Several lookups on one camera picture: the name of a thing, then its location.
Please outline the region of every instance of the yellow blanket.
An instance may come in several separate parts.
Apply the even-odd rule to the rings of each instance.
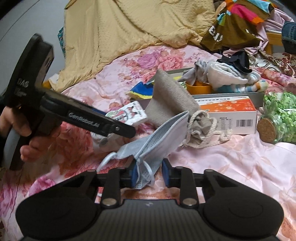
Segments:
[[[65,69],[51,85],[61,92],[149,45],[198,45],[214,20],[213,0],[70,0]]]

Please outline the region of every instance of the hand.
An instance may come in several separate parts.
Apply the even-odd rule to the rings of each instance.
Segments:
[[[32,131],[26,117],[15,109],[5,107],[0,116],[0,135],[7,137],[11,127],[18,134],[27,137]],[[53,141],[60,135],[61,128],[57,127],[52,130],[49,136],[33,137],[29,145],[24,145],[20,149],[21,159],[23,161],[34,162],[44,155]]]

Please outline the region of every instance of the ribbed black surface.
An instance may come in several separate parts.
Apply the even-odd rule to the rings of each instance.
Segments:
[[[195,210],[175,200],[125,200],[117,209],[105,210],[85,233],[71,241],[234,241],[210,229]],[[276,237],[262,241],[276,241]]]

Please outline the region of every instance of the cork stopper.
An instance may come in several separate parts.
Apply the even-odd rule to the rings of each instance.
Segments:
[[[263,118],[258,121],[257,130],[260,139],[266,143],[274,143],[276,139],[276,129],[270,119]]]

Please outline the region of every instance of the pink bedsheet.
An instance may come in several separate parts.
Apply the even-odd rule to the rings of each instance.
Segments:
[[[104,111],[118,109],[128,103],[126,92],[139,81],[153,76],[157,66],[164,70],[192,67],[199,58],[217,59],[189,45],[177,50],[166,46],[148,47],[114,60],[95,79],[81,82],[64,94]],[[151,125],[142,124],[136,137],[152,132]],[[7,239],[13,241],[22,237],[15,220],[15,210],[23,199],[87,169],[95,169],[106,155],[94,154],[88,131],[63,123],[62,133],[46,157],[37,163],[26,163],[19,172],[7,171],[2,177],[0,217],[7,230]],[[260,141],[258,134],[245,137],[234,135],[227,143],[201,150],[180,147],[170,154],[169,160],[173,166],[185,166],[197,173],[207,168],[217,170],[273,197],[285,212],[278,237],[283,241],[296,241],[295,145],[266,144]],[[102,173],[110,168],[128,165],[127,162],[127,159],[110,161]],[[200,200],[204,200],[199,188],[198,194]],[[122,198],[169,199],[178,198],[178,195],[178,189],[165,187],[160,171],[156,174],[154,187],[140,191],[122,190]]]

